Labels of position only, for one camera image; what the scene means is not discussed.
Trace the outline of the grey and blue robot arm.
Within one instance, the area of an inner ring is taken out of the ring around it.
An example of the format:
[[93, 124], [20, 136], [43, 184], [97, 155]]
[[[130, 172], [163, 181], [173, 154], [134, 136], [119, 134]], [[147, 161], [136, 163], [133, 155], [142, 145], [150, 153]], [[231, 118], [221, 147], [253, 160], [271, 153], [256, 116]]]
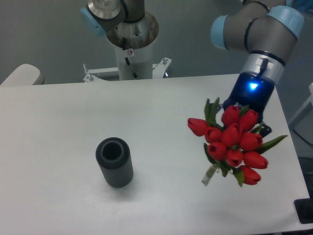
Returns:
[[[249, 56], [223, 108], [249, 107], [263, 121], [263, 112], [285, 64], [299, 40], [304, 17], [290, 0], [245, 0], [232, 16], [212, 24], [211, 42], [227, 50], [246, 50]], [[119, 78], [163, 78], [170, 59], [152, 65], [151, 46], [158, 22], [142, 0], [89, 0], [80, 15], [88, 28], [105, 36], [115, 49]]]

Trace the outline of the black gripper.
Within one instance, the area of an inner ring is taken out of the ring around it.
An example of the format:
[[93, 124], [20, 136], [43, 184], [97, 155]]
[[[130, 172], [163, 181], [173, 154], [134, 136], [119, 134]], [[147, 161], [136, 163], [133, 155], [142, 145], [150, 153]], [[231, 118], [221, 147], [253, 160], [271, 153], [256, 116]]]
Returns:
[[239, 106], [249, 105], [258, 113], [257, 122], [260, 122], [257, 134], [263, 138], [272, 132], [272, 128], [263, 121], [263, 112], [274, 90], [274, 84], [264, 78], [250, 74], [241, 73], [234, 85], [229, 98], [223, 103], [226, 110], [229, 106], [239, 104]]

